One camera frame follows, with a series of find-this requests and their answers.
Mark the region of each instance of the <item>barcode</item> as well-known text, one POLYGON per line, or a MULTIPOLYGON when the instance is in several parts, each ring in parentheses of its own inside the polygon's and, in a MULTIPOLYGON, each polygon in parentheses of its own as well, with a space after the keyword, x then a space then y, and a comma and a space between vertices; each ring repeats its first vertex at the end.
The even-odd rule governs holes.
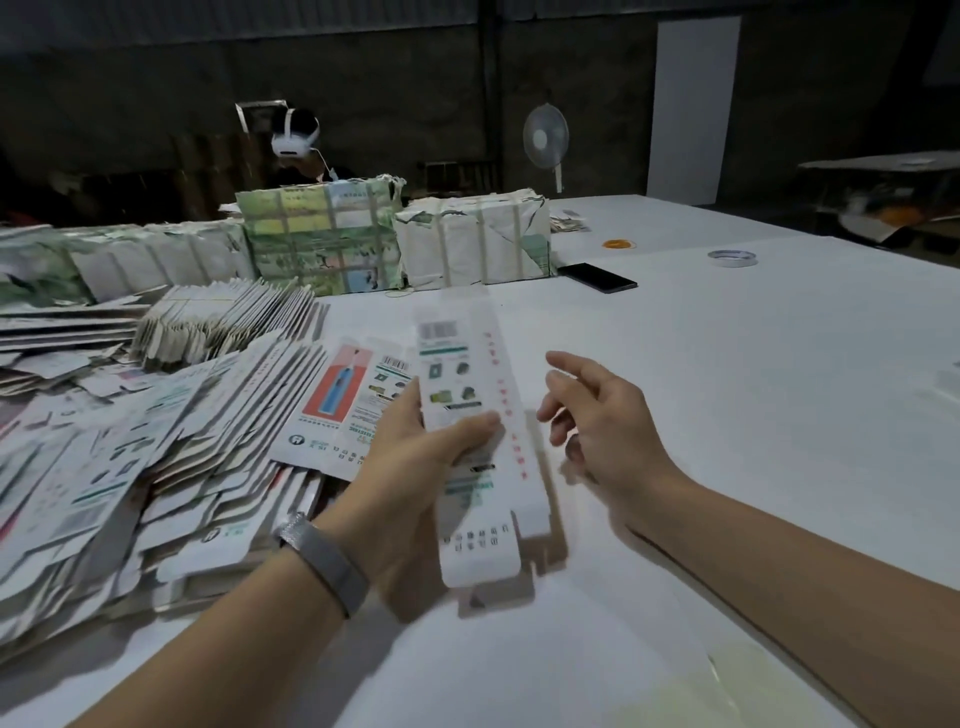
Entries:
POLYGON ((71 513, 60 524, 60 527, 57 529, 57 532, 54 533, 53 538, 58 539, 63 536, 69 536, 71 533, 80 533, 81 531, 87 530, 90 526, 97 522, 97 519, 100 518, 100 514, 103 513, 104 508, 109 505, 109 502, 98 503, 97 505, 91 505, 89 508, 85 508, 82 511, 77 511, 71 513))
POLYGON ((407 371, 407 367, 410 365, 407 364, 403 359, 396 359, 392 356, 384 356, 381 364, 386 364, 388 367, 393 367, 394 369, 399 369, 402 372, 407 371))
POLYGON ((432 324, 420 324, 421 339, 452 339, 457 335, 457 322, 435 321, 432 324))

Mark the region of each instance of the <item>hand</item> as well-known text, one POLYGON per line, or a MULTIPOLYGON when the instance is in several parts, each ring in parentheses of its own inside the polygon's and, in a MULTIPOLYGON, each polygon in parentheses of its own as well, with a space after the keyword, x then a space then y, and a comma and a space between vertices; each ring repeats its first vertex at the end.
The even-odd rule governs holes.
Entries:
POLYGON ((567 458, 596 480, 610 505, 630 518, 637 496, 683 477, 663 448, 638 387, 572 353, 548 352, 546 360, 573 376, 547 373, 549 391, 537 419, 551 423, 550 444, 566 442, 567 458), (567 439, 574 429, 577 433, 567 439))
POLYGON ((371 581, 410 547, 453 461, 486 443, 500 427, 496 412, 427 432, 414 379, 387 407, 360 473, 314 523, 371 581))

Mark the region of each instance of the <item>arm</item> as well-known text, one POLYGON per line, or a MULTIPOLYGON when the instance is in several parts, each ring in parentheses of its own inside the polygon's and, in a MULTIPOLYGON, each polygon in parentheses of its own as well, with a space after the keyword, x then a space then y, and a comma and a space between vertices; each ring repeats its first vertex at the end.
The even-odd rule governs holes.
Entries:
MULTIPOLYGON (((357 479, 314 523, 373 582, 411 544, 450 464, 493 413, 436 432, 414 382, 384 413, 357 479)), ((326 585, 283 549, 74 723, 74 728, 263 725, 344 622, 326 585)))
POLYGON ((577 378, 551 372, 538 417, 628 527, 878 728, 960 716, 960 592, 695 483, 666 454, 633 384, 572 354, 547 361, 577 378))

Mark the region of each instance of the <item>right hand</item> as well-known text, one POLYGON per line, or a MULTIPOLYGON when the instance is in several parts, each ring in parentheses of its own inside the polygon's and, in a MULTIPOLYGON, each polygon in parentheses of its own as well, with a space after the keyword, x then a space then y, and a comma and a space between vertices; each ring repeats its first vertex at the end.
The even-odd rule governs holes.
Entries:
POLYGON ((548 352, 546 360, 572 376, 547 373, 549 391, 537 419, 551 423, 550 444, 566 442, 567 458, 597 482, 611 506, 626 509, 629 518, 638 497, 684 478, 638 387, 572 353, 548 352))

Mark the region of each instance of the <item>bundle wrapped in paper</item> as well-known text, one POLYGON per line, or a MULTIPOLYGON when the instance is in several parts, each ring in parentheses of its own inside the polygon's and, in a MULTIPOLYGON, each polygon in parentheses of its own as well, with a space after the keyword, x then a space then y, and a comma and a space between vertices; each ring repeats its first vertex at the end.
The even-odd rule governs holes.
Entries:
POLYGON ((0 303, 104 302, 233 278, 255 278, 237 220, 0 233, 0 303))
POLYGON ((395 228, 403 272, 417 289, 550 275, 550 210, 532 189, 415 200, 395 228))
POLYGON ((253 263, 318 296, 400 286, 394 219, 405 180, 380 175, 238 192, 253 263))
POLYGON ((70 258, 97 301, 160 285, 255 278, 243 228, 236 220, 64 235, 70 258))
POLYGON ((64 232, 47 226, 0 231, 0 303, 57 301, 90 301, 64 232))

